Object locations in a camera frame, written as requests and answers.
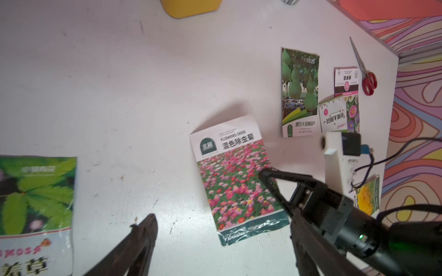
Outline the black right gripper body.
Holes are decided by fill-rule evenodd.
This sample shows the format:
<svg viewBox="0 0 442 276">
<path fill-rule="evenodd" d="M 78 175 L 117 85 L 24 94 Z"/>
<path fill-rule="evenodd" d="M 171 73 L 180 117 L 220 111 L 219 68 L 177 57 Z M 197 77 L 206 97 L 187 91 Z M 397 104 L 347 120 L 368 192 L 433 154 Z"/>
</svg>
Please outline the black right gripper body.
<svg viewBox="0 0 442 276">
<path fill-rule="evenodd" d="M 358 257 L 381 273 L 399 273 L 389 252 L 387 229 L 353 207 L 352 200 L 321 181 L 298 181 L 288 214 L 300 213 L 342 256 Z"/>
</svg>

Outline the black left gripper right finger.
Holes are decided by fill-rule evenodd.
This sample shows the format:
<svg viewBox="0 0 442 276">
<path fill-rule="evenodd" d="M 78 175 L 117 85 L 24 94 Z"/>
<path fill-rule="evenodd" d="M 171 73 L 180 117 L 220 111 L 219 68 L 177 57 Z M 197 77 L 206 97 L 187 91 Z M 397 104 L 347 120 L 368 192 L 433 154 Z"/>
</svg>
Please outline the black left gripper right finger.
<svg viewBox="0 0 442 276">
<path fill-rule="evenodd" d="M 300 213 L 292 216 L 291 240 L 301 276 L 362 276 L 356 266 L 326 241 Z"/>
</svg>

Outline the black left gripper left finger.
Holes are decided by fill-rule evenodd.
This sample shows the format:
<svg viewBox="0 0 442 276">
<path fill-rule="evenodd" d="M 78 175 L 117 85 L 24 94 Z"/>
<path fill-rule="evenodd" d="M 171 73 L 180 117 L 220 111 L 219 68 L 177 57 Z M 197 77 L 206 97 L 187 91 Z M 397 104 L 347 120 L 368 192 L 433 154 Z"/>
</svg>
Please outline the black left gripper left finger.
<svg viewBox="0 0 442 276">
<path fill-rule="evenodd" d="M 146 276 L 158 235 L 155 214 L 149 214 L 87 276 Z"/>
</svg>

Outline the yellow sunflower seed packet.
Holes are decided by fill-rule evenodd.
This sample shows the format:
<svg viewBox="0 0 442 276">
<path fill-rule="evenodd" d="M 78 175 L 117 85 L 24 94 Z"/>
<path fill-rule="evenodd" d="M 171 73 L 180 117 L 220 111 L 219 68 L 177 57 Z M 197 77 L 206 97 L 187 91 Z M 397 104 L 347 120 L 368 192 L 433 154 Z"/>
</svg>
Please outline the yellow sunflower seed packet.
<svg viewBox="0 0 442 276">
<path fill-rule="evenodd" d="M 353 200 L 353 206 L 364 212 L 366 215 L 373 215 L 380 208 L 380 176 L 376 175 L 358 189 L 350 192 L 350 198 Z"/>
</svg>

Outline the pink flower field seed packet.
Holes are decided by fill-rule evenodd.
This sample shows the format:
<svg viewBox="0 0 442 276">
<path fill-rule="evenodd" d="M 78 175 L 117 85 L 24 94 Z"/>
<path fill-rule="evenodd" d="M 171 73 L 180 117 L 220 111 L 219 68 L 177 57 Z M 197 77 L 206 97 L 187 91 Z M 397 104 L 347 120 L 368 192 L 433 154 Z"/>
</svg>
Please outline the pink flower field seed packet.
<svg viewBox="0 0 442 276">
<path fill-rule="evenodd" d="M 230 246 L 290 221 L 260 181 L 270 167 L 259 126 L 251 115 L 189 137 L 222 246 Z"/>
</svg>

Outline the mixed colour flower seed packet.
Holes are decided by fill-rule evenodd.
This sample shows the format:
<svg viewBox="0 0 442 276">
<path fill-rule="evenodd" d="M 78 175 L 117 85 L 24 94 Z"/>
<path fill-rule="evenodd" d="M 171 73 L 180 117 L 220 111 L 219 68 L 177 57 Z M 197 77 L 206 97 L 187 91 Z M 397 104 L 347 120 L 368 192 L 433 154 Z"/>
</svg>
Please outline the mixed colour flower seed packet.
<svg viewBox="0 0 442 276">
<path fill-rule="evenodd" d="M 360 132 L 359 96 L 340 95 L 318 104 L 321 132 Z"/>
</svg>

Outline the green gourd seed packet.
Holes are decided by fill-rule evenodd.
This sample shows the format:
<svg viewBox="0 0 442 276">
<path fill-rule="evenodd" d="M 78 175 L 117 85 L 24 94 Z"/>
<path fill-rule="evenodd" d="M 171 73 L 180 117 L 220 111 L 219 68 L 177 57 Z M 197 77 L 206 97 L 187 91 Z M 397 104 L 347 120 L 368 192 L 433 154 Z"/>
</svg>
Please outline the green gourd seed packet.
<svg viewBox="0 0 442 276">
<path fill-rule="evenodd" d="M 318 114 L 320 57 L 283 48 L 281 61 L 283 137 L 295 138 L 320 133 Z"/>
</svg>

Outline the green leaf seed packet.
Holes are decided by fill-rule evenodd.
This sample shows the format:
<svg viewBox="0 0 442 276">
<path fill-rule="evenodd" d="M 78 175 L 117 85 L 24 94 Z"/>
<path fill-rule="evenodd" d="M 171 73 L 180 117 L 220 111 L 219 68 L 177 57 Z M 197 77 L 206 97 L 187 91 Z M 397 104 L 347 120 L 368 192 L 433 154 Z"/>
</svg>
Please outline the green leaf seed packet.
<svg viewBox="0 0 442 276">
<path fill-rule="evenodd" d="M 1 275 L 70 276 L 75 157 L 1 156 Z"/>
</svg>

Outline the purple pink flower seed packet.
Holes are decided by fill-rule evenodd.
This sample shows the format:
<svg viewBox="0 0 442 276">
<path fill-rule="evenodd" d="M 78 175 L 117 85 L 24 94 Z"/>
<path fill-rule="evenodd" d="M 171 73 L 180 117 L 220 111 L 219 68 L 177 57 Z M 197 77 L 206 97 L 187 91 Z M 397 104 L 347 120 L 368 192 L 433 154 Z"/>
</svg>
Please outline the purple pink flower seed packet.
<svg viewBox="0 0 442 276">
<path fill-rule="evenodd" d="M 360 69 L 357 67 L 341 67 L 334 69 L 334 96 L 358 95 Z"/>
</svg>

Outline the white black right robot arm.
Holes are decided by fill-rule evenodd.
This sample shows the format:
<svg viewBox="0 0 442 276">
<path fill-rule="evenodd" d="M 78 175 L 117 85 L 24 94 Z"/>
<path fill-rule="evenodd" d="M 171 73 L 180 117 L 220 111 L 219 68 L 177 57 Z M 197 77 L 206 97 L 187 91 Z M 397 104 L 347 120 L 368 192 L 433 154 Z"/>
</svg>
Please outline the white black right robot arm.
<svg viewBox="0 0 442 276">
<path fill-rule="evenodd" d="M 300 275 L 361 275 L 347 253 L 386 276 L 441 275 L 441 222 L 386 227 L 382 222 L 389 210 L 368 216 L 350 198 L 309 175 L 270 168 L 263 169 L 259 178 L 291 218 Z"/>
</svg>

